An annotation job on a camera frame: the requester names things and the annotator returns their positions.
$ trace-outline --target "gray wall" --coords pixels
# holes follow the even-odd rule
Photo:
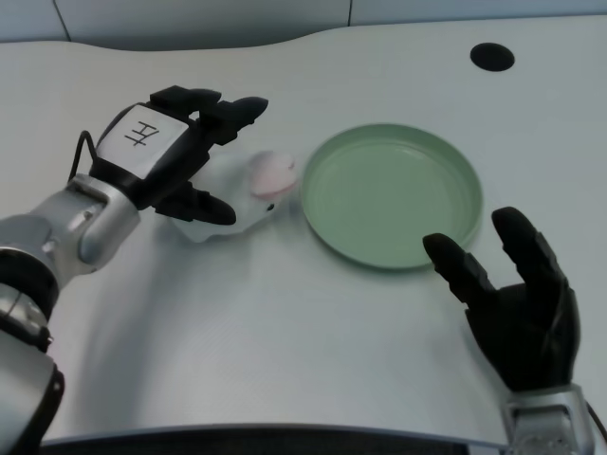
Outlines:
[[[0,41],[257,46],[348,25],[607,13],[607,0],[0,0]]]

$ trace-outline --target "green plate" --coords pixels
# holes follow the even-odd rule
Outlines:
[[[301,188],[310,226],[343,256],[401,269],[429,264],[422,237],[465,246],[483,196],[474,169],[440,137],[404,125],[366,125],[326,141]]]

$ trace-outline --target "cable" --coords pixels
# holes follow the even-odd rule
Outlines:
[[[57,0],[53,0],[53,7],[55,7],[57,16],[59,17],[59,20],[61,21],[61,27],[64,28],[65,38],[67,38],[67,41],[72,41],[72,37],[69,36],[69,31],[67,30],[67,27],[65,26],[64,17],[62,16],[61,12],[59,11],[59,7],[57,6]]]
[[[76,145],[76,153],[74,154],[74,161],[72,162],[72,169],[69,172],[69,177],[67,181],[69,182],[76,175],[76,171],[78,170],[78,163],[80,163],[80,155],[83,151],[84,141],[86,140],[86,145],[88,146],[88,152],[91,154],[91,158],[95,161],[97,155],[95,154],[95,144],[93,144],[93,137],[91,134],[84,130],[80,133],[80,137],[78,138],[78,144]]]
[[[354,0],[350,0],[350,9],[348,10],[348,27],[352,25],[352,5],[354,4]]]
[[[592,409],[592,406],[590,406],[590,403],[586,402],[586,406],[588,407],[588,413],[592,417],[592,420],[595,421],[595,425],[598,428],[598,432],[600,433],[600,435],[603,437],[603,440],[607,444],[607,429],[605,429],[605,426],[603,425],[603,423],[598,418],[598,415],[595,412],[595,410]]]

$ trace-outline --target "black circular hole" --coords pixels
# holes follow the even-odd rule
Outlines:
[[[514,65],[510,49],[495,43],[482,43],[470,51],[472,62],[486,71],[506,71]]]

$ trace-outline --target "white label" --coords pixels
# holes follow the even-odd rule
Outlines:
[[[97,154],[145,178],[187,129],[187,123],[137,105],[103,138]]]

